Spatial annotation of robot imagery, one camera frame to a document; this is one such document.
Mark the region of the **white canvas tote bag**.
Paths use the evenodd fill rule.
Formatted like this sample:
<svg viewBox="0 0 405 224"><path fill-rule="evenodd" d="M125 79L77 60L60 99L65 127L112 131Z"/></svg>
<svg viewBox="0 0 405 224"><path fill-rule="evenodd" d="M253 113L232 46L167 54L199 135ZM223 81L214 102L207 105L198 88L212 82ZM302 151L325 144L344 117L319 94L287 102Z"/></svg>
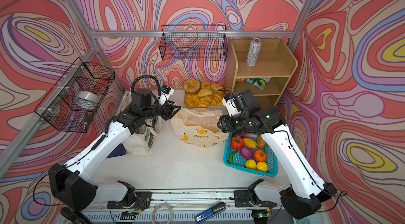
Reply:
<svg viewBox="0 0 405 224"><path fill-rule="evenodd" d="M148 125L141 126L132 136L123 141L127 155L152 155L154 139L161 130L161 118L150 118L146 121Z"/></svg>

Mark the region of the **translucent beige plastic bag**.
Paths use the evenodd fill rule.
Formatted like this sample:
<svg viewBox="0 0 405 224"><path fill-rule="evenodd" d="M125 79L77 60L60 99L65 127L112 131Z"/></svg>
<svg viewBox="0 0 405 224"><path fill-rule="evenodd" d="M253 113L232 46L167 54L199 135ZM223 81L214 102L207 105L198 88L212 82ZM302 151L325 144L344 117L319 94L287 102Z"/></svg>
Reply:
<svg viewBox="0 0 405 224"><path fill-rule="evenodd" d="M217 126L222 115L222 110L182 108L170 122L176 136L185 144L210 148L228 139L229 134Z"/></svg>

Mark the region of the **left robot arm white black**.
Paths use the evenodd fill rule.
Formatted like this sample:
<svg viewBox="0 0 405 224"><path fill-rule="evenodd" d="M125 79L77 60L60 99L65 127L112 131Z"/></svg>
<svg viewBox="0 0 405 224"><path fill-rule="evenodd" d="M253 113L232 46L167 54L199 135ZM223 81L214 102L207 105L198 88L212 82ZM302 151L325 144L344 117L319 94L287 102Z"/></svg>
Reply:
<svg viewBox="0 0 405 224"><path fill-rule="evenodd" d="M131 103L109 120L98 138L65 165L51 167L52 195L73 212L84 210L93 202L132 208L137 198L133 186L124 181L119 181L116 186L101 186L92 184L90 179L112 151L146 125L149 119L160 117L167 121L180 111L181 107L169 100L173 94L174 90L166 85L158 90L157 96L149 89L133 91Z"/></svg>

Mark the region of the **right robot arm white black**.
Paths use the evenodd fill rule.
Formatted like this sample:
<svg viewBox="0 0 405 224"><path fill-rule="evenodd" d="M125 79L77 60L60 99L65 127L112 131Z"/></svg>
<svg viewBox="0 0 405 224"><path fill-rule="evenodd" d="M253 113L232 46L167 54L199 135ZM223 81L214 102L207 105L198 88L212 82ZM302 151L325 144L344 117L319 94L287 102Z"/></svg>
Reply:
<svg viewBox="0 0 405 224"><path fill-rule="evenodd" d="M261 136L289 178L290 186L280 189L264 181L256 183L253 190L260 201L271 201L279 196L278 204L293 218L303 219L337 195L335 185L325 182L311 167L277 107L261 107L251 90L229 92L222 103L228 113L220 117L218 128L224 133L242 131Z"/></svg>

